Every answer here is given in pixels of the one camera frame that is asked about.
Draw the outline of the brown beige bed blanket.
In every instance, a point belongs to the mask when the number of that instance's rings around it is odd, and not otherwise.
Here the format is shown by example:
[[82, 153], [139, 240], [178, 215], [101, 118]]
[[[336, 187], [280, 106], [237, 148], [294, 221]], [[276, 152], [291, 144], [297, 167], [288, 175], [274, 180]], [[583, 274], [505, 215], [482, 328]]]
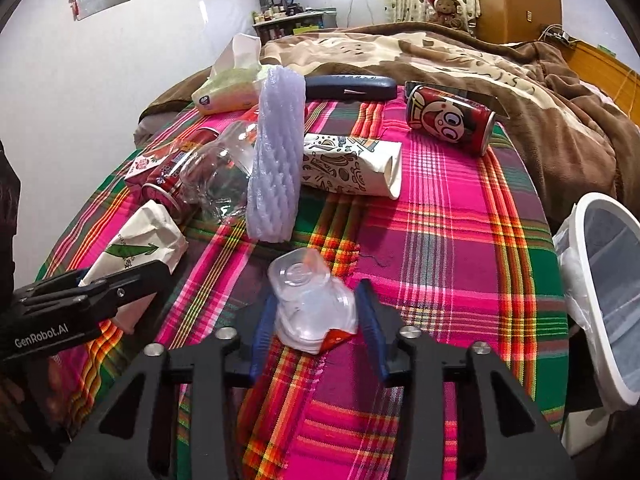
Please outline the brown beige bed blanket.
[[563, 220], [588, 192], [639, 211], [639, 128], [583, 82], [556, 47], [507, 47], [431, 23], [393, 23], [271, 40], [264, 64], [303, 75], [378, 75], [495, 96], [544, 213]]

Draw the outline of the patterned paper cup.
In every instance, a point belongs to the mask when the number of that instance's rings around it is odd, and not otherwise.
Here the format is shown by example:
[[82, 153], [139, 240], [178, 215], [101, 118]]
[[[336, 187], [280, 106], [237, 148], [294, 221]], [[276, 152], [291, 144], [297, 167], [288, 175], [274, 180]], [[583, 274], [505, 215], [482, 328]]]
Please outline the patterned paper cup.
[[336, 194], [387, 197], [401, 191], [401, 143], [307, 133], [303, 185]]

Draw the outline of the red cartoon can far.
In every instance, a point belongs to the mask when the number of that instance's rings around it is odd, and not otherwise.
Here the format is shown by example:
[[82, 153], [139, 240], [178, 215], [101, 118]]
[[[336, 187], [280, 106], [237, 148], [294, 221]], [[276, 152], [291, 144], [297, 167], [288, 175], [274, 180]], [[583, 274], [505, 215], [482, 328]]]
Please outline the red cartoon can far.
[[405, 84], [406, 122], [410, 129], [452, 144], [466, 154], [485, 155], [496, 113], [465, 96], [426, 84]]

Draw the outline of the red cartoon can near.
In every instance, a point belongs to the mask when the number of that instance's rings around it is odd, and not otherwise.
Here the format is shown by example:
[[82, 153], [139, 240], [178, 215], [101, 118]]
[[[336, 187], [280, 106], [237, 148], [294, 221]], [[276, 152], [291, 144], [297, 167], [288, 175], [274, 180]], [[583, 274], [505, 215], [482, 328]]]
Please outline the red cartoon can near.
[[183, 139], [176, 139], [167, 157], [150, 173], [141, 188], [142, 200], [154, 200], [163, 205], [177, 223], [189, 217], [192, 206], [182, 197], [180, 172], [194, 153], [217, 139], [219, 132], [210, 127], [201, 127]]

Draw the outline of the red white carton box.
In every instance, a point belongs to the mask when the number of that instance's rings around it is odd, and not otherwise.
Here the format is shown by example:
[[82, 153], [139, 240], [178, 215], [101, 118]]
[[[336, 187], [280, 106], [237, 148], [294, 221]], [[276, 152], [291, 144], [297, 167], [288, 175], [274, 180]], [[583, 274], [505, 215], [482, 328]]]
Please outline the red white carton box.
[[157, 146], [139, 154], [131, 163], [125, 176], [126, 185], [130, 188], [141, 186], [151, 172], [160, 166], [171, 151], [171, 143]]

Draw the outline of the clear plastic bottle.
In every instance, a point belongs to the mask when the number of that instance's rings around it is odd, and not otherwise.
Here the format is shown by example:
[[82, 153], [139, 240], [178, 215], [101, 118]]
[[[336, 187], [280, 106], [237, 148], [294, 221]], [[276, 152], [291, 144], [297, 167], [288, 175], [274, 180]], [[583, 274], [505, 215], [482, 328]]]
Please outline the clear plastic bottle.
[[180, 196], [213, 222], [242, 217], [257, 133], [257, 122], [236, 120], [198, 148], [180, 171]]

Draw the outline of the dark blue glasses case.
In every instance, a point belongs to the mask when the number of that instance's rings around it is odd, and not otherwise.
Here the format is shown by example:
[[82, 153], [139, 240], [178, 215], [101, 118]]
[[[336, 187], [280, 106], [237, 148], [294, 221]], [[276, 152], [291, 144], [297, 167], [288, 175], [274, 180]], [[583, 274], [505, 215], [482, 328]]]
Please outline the dark blue glasses case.
[[393, 78], [372, 75], [306, 76], [307, 101], [386, 102], [396, 98]]

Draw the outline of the green tissue pack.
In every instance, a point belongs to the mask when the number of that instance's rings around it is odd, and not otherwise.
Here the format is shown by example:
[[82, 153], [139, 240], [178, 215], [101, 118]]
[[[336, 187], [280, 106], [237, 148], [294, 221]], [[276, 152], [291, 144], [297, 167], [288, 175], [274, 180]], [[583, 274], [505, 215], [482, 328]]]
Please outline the green tissue pack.
[[192, 93], [202, 115], [249, 110], [258, 103], [269, 68], [260, 62], [262, 43], [255, 36], [236, 34], [221, 52], [204, 84]]

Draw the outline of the clear plastic lidded cup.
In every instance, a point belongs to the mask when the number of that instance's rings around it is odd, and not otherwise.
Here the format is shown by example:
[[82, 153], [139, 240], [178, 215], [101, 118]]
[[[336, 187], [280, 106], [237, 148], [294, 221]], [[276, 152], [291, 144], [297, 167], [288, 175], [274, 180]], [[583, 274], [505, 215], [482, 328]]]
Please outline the clear plastic lidded cup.
[[278, 300], [274, 331], [282, 344], [321, 354], [356, 335], [354, 293], [317, 249], [287, 252], [270, 264], [268, 278]]

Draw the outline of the red cartoon can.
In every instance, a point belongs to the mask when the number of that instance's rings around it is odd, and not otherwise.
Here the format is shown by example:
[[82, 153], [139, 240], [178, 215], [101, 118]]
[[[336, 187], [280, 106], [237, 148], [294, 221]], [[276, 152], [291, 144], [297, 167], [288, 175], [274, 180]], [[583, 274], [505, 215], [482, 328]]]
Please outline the red cartoon can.
[[452, 144], [466, 154], [485, 155], [496, 113], [465, 96], [426, 84], [405, 84], [406, 122], [410, 129]]
[[141, 188], [142, 200], [154, 200], [163, 205], [177, 223], [189, 217], [192, 206], [182, 197], [180, 172], [194, 153], [217, 139], [219, 132], [210, 127], [201, 127], [183, 139], [176, 139], [167, 157], [150, 173]]

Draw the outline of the teddy bear santa hat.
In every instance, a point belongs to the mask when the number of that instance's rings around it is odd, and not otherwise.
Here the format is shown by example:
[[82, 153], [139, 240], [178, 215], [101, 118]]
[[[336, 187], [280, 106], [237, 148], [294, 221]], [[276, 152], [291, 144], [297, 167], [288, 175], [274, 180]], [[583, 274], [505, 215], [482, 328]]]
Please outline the teddy bear santa hat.
[[458, 0], [427, 0], [427, 21], [455, 30], [469, 30], [462, 3]]

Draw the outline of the white trash bin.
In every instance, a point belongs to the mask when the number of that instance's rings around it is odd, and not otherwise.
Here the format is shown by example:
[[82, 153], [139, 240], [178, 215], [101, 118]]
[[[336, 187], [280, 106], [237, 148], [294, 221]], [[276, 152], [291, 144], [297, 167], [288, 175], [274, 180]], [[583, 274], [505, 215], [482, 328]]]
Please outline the white trash bin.
[[594, 379], [613, 413], [639, 402], [639, 220], [590, 192], [553, 237], [570, 318], [585, 333]]

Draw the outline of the plaid pink tablecloth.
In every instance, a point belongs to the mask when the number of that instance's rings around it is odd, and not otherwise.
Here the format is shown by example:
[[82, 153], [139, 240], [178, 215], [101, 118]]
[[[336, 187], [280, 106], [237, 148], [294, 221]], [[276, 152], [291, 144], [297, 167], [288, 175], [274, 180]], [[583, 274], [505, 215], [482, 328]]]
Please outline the plaid pink tablecloth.
[[[351, 134], [401, 146], [397, 200], [300, 192], [291, 243], [317, 249], [349, 286], [366, 278], [384, 304], [445, 344], [484, 340], [552, 427], [564, 412], [568, 338], [562, 283], [544, 211], [506, 130], [481, 158], [412, 132], [401, 100], [315, 102], [310, 133]], [[74, 434], [142, 344], [196, 344], [250, 304], [279, 248], [250, 240], [243, 222], [194, 216], [175, 285], [132, 335], [110, 322], [62, 352], [63, 428]], [[274, 344], [238, 418], [247, 479], [382, 479], [390, 466], [401, 393], [376, 380], [360, 339], [325, 356]]]

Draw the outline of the white paper cup green print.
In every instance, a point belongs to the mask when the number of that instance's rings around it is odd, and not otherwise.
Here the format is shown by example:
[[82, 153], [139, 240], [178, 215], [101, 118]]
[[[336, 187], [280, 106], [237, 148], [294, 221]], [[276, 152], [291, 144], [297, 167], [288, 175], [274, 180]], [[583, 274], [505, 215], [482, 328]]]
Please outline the white paper cup green print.
[[107, 244], [79, 285], [154, 260], [165, 263], [172, 273], [188, 246], [165, 206], [148, 200]]

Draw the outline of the cluttered wall shelf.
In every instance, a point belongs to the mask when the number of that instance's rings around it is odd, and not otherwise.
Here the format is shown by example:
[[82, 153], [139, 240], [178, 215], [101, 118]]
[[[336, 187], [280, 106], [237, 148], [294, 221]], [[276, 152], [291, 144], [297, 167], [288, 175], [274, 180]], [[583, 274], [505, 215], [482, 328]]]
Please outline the cluttered wall shelf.
[[260, 9], [252, 12], [253, 28], [262, 44], [286, 36], [337, 28], [337, 10], [304, 8], [295, 0], [259, 0]]

